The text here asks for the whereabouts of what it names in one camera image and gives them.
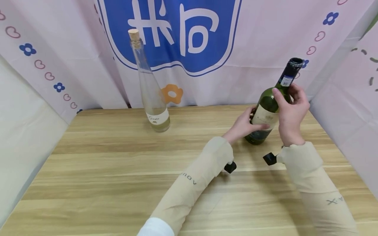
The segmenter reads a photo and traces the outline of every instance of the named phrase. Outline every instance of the cork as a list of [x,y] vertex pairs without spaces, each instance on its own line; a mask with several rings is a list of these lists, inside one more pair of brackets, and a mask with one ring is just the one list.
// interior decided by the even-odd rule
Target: cork
[[129,33],[131,41],[138,41],[140,39],[139,38],[139,30],[137,30],[137,29],[129,29],[128,33]]

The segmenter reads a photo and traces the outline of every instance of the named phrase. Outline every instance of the white cuff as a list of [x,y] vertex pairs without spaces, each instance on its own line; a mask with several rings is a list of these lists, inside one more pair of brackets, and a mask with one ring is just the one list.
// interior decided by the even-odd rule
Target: white cuff
[[172,228],[162,219],[149,218],[137,236],[175,236]]

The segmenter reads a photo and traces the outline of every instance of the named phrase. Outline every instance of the barcode sticker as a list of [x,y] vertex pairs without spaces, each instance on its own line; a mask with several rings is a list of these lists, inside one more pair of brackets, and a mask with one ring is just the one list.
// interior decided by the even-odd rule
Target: barcode sticker
[[293,78],[284,76],[281,80],[281,86],[289,87],[292,81],[293,81]]

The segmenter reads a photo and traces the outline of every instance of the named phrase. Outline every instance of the curtain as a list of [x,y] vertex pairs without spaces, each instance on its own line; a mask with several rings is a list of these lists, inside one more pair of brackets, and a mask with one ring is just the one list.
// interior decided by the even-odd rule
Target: curtain
[[378,199],[376,22],[314,97],[311,111]]
[[90,108],[127,108],[93,1],[2,0],[0,54],[69,123]]
[[287,61],[316,75],[373,0],[2,0],[0,54],[69,122],[142,107],[127,30],[141,32],[169,106],[256,103]]

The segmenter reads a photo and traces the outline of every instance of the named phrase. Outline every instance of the wine bottle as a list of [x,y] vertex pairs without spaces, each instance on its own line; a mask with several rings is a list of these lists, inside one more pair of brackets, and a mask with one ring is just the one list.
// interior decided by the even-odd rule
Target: wine bottle
[[151,127],[156,132],[164,132],[169,128],[170,118],[167,104],[161,88],[147,63],[143,42],[137,29],[128,31],[130,44],[138,67],[139,85],[142,103]]
[[[275,88],[277,88],[287,102],[290,102],[289,87],[297,76],[299,70],[302,68],[304,61],[300,58],[291,58],[283,70],[283,73],[278,80]],[[265,90],[257,103],[256,110],[250,120],[251,124],[268,124],[270,127],[266,130],[258,130],[250,133],[244,138],[251,144],[262,144],[268,137],[279,117],[279,108],[274,99],[273,88]]]

